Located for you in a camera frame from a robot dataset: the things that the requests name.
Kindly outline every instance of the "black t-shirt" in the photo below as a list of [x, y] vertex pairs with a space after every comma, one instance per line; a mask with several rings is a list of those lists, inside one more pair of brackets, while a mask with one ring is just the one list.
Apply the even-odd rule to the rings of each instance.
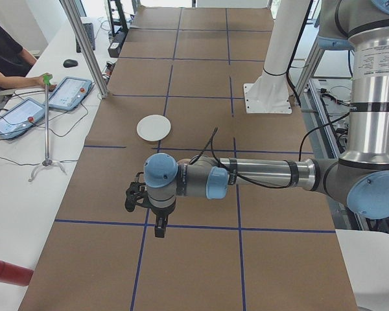
[[5, 76], [26, 76], [32, 68], [18, 56], [22, 49], [22, 46], [0, 27], [0, 72]]

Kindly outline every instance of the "person's arm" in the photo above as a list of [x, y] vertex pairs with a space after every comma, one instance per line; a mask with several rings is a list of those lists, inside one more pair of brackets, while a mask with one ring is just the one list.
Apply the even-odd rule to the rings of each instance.
[[35, 57], [31, 55], [31, 53], [25, 48], [22, 48], [21, 52], [19, 53], [19, 56], [31, 66], [33, 66], [37, 61], [37, 59], [35, 59]]
[[22, 76], [5, 76], [0, 72], [0, 87], [3, 89], [19, 89], [21, 87], [41, 86], [45, 88], [43, 83], [43, 75], [34, 76], [32, 78], [25, 78]]

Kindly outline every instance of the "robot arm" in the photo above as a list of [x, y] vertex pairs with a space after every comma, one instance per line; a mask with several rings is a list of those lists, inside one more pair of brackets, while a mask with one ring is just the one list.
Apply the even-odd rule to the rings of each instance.
[[363, 217], [389, 217], [389, 1], [323, 1], [320, 21], [324, 38], [348, 39], [355, 49], [348, 148], [338, 160], [202, 156], [192, 164], [178, 164], [167, 154], [155, 154], [145, 163], [145, 183], [138, 174], [126, 192], [127, 211], [136, 205], [150, 208], [156, 215], [155, 234], [164, 237], [177, 196], [223, 198], [228, 185], [253, 183], [272, 189], [302, 187]]

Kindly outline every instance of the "keyboard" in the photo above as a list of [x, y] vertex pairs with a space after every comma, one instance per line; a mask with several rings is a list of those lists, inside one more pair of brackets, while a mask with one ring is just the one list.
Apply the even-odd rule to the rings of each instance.
[[[92, 23], [83, 23], [85, 28], [85, 33], [88, 36], [89, 42], [91, 43], [92, 49], [95, 50], [95, 37], [93, 34], [93, 25]], [[77, 53], [80, 53], [80, 46], [77, 40]]]

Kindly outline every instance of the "green clamp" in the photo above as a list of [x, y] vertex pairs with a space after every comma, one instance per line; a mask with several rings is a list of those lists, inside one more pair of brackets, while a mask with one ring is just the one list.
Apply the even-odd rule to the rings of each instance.
[[51, 84], [51, 78], [53, 78], [53, 75], [43, 75], [43, 83], [49, 86]]

